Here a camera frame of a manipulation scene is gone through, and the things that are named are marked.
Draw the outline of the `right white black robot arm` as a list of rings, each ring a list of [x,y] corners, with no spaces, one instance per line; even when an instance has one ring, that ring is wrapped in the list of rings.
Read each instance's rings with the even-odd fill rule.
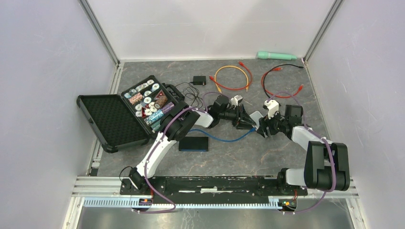
[[[271,100],[263,106],[267,114],[259,118],[258,133],[269,137],[283,133],[289,140],[306,151],[303,168],[284,168],[276,181],[276,189],[287,195],[295,186],[323,191],[346,191],[350,187],[348,148],[318,136],[304,125],[304,111],[299,105],[286,105],[284,114],[279,104]]]

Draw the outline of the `black network switch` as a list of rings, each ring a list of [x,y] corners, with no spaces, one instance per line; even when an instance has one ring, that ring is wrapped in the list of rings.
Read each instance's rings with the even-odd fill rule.
[[[179,141],[179,151],[183,152],[208,152],[209,138],[204,136],[187,136]]]

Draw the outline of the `white plastic box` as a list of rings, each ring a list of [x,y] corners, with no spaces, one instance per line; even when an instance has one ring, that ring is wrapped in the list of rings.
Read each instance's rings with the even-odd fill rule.
[[[263,118],[263,115],[259,111],[255,111],[249,116],[255,122],[254,128],[257,130],[260,126],[259,120]]]

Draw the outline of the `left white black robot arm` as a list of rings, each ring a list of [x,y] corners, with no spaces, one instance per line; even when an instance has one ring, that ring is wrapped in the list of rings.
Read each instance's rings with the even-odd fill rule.
[[[230,120],[237,128],[254,130],[255,121],[247,114],[242,104],[234,105],[225,95],[219,95],[214,103],[205,109],[179,102],[160,121],[157,137],[142,161],[131,169],[129,180],[138,194],[149,191],[150,181],[168,150],[181,141],[193,126],[215,127],[220,120]]]

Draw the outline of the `black power adapter with cord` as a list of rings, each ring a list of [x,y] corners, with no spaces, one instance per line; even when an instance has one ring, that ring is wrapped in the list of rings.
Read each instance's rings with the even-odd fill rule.
[[[200,91],[196,86],[206,86],[206,84],[206,76],[194,76],[190,82],[182,82],[175,87],[186,99],[190,100],[190,106],[202,108],[203,99],[200,97]]]

